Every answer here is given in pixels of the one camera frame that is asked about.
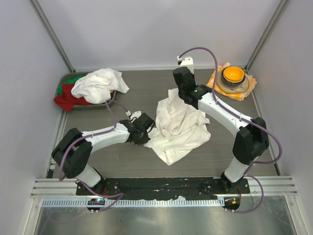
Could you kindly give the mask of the white t-shirt with robot print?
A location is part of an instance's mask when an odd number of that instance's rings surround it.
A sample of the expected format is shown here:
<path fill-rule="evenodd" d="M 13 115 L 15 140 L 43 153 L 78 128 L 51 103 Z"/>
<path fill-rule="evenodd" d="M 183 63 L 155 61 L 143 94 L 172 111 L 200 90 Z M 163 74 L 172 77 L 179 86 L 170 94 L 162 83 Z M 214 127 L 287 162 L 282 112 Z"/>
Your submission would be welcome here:
<path fill-rule="evenodd" d="M 177 88 L 169 90 L 168 97 L 158 102 L 155 123 L 144 146 L 167 165 L 176 163 L 211 138 L 206 114 L 185 104 Z"/>

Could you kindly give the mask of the yellow checkered cloth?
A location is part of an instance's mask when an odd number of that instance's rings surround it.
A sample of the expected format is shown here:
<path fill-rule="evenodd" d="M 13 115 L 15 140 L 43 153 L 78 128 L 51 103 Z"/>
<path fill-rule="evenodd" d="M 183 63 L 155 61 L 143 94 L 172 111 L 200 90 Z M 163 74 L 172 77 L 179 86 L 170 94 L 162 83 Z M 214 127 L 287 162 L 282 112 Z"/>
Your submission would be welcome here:
<path fill-rule="evenodd" d="M 234 100 L 243 101 L 253 91 L 257 81 L 252 75 L 245 73 L 243 83 L 238 86 L 230 87 L 229 85 L 222 83 L 222 71 L 229 66 L 230 64 L 228 62 L 226 62 L 223 66 L 218 66 L 218 77 L 215 85 L 215 91 Z"/>

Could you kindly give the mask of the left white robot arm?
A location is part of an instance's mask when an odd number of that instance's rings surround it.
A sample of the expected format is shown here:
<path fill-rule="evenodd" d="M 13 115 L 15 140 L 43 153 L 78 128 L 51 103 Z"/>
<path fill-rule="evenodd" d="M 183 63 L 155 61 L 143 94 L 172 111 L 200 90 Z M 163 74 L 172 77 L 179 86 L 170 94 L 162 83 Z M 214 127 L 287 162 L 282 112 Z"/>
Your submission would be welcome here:
<path fill-rule="evenodd" d="M 51 156 L 62 177 L 79 181 L 77 192 L 80 195 L 103 195 L 106 182 L 95 168 L 88 165 L 90 155 L 114 144 L 133 142 L 144 145 L 150 140 L 148 134 L 154 125 L 155 121 L 146 113 L 137 111 L 111 127 L 89 132 L 72 128 L 53 149 Z"/>

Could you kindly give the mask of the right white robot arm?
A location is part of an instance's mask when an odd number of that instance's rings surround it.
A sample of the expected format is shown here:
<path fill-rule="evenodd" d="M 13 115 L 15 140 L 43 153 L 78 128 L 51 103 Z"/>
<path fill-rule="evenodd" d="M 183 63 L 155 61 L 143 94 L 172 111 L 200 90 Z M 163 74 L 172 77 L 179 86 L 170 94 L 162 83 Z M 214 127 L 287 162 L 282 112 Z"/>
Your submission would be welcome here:
<path fill-rule="evenodd" d="M 222 190 L 233 193 L 248 167 L 268 149 L 265 121 L 260 117 L 252 119 L 243 115 L 222 100 L 214 98 L 212 89 L 197 85 L 194 75 L 187 67 L 173 70 L 173 77 L 178 86 L 179 97 L 184 103 L 208 114 L 235 137 L 232 148 L 234 157 L 221 174 Z"/>

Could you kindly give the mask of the beige ceramic plate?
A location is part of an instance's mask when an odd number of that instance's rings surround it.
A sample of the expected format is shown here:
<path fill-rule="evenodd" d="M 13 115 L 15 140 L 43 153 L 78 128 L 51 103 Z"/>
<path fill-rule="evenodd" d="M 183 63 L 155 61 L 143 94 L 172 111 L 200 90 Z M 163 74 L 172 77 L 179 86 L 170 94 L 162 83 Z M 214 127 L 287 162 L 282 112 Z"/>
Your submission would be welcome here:
<path fill-rule="evenodd" d="M 245 76 L 243 81 L 237 84 L 230 83 L 226 81 L 226 79 L 222 75 L 222 71 L 218 72 L 217 82 L 216 84 L 220 87 L 220 89 L 228 94 L 240 94 L 244 93 L 249 88 L 249 81 Z"/>

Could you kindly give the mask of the red t-shirt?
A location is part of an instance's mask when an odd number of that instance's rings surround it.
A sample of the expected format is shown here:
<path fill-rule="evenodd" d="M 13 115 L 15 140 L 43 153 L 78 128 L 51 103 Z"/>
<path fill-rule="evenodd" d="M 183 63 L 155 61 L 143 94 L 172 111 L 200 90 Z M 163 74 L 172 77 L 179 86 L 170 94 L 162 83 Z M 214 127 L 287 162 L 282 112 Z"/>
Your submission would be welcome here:
<path fill-rule="evenodd" d="M 71 94 L 73 84 L 63 84 L 63 92 L 61 95 L 54 98 L 54 102 L 67 112 L 71 112 L 75 105 L 92 105 L 93 103 L 87 102 L 84 97 L 76 98 Z"/>

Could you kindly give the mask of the green t-shirt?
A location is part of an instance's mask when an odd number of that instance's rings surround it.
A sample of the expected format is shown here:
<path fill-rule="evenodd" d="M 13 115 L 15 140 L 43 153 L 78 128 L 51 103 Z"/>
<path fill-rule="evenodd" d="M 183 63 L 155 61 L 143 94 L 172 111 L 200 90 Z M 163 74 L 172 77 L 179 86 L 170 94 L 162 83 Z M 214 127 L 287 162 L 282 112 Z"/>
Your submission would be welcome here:
<path fill-rule="evenodd" d="M 84 76 L 80 75 L 80 76 L 77 76 L 75 78 L 69 79 L 67 81 L 61 82 L 61 84 L 58 85 L 58 87 L 57 87 L 57 96 L 62 94 L 62 92 L 63 92 L 63 89 L 62 89 L 63 84 L 73 84 L 73 83 L 76 83 L 76 81 L 79 80 L 82 77 L 84 77 Z"/>

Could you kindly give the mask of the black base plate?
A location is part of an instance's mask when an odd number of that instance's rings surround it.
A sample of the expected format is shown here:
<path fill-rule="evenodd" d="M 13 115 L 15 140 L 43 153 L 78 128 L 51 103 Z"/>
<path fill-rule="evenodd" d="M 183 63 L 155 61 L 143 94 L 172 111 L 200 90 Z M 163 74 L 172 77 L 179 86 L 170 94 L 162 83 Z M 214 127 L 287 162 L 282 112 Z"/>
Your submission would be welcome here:
<path fill-rule="evenodd" d="M 216 199 L 220 194 L 249 194 L 247 179 L 226 188 L 220 178 L 106 178 L 92 190 L 102 195 L 123 193 L 123 200 L 170 200 L 182 196 L 186 200 Z"/>

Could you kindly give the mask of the aluminium rail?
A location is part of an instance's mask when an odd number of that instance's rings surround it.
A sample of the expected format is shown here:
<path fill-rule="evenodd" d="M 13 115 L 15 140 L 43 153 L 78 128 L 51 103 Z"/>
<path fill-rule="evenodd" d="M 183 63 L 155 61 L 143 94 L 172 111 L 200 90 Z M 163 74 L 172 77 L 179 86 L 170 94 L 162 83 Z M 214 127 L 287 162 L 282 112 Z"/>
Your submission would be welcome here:
<path fill-rule="evenodd" d="M 259 176 L 265 196 L 297 196 L 298 192 L 291 176 Z M 31 198 L 70 197 L 76 192 L 76 180 L 36 179 Z"/>

